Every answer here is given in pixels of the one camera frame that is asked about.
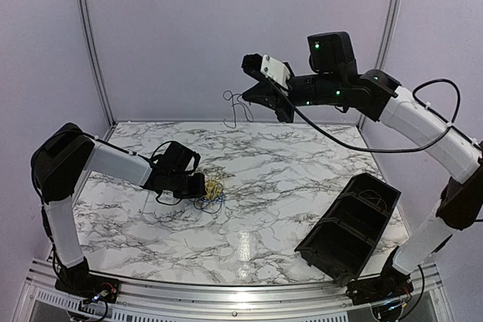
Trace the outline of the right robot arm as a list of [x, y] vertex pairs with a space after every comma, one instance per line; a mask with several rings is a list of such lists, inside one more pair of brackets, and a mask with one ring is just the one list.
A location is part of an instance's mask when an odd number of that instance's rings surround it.
[[428, 153], [450, 176], [432, 214], [387, 259], [375, 279], [374, 292], [389, 298], [420, 262], [477, 221], [482, 208], [482, 145], [392, 76], [377, 69], [359, 73], [348, 33], [311, 35], [308, 45], [308, 75], [295, 75], [288, 63], [269, 55], [245, 55], [242, 70], [256, 84], [243, 99], [273, 110], [284, 123], [301, 115], [304, 106], [356, 109], [406, 137], [415, 152]]

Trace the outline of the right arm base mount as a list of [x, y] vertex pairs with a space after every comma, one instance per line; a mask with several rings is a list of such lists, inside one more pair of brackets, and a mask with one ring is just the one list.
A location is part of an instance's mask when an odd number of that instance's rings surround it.
[[349, 282], [346, 296], [353, 305], [394, 299], [414, 291], [410, 279], [409, 274], [402, 274], [390, 266], [382, 270], [379, 276]]

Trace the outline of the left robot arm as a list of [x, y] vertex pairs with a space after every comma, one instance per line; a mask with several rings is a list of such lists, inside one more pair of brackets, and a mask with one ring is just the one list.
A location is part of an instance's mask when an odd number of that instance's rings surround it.
[[32, 155], [31, 180], [40, 198], [42, 224], [59, 266], [59, 279], [80, 296], [95, 289], [88, 262], [78, 241], [72, 199], [85, 171], [111, 176], [176, 200], [205, 194], [205, 176], [197, 172], [199, 153], [176, 141], [150, 158], [130, 152], [83, 132], [76, 124], [63, 125]]

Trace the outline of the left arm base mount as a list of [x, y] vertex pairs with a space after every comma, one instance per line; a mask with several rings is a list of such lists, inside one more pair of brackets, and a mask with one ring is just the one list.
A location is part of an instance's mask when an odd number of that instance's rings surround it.
[[118, 298], [120, 281], [92, 274], [86, 258], [71, 268], [57, 263], [54, 272], [57, 276], [57, 290], [90, 300], [102, 292], [107, 292], [102, 299], [108, 303], [114, 303]]

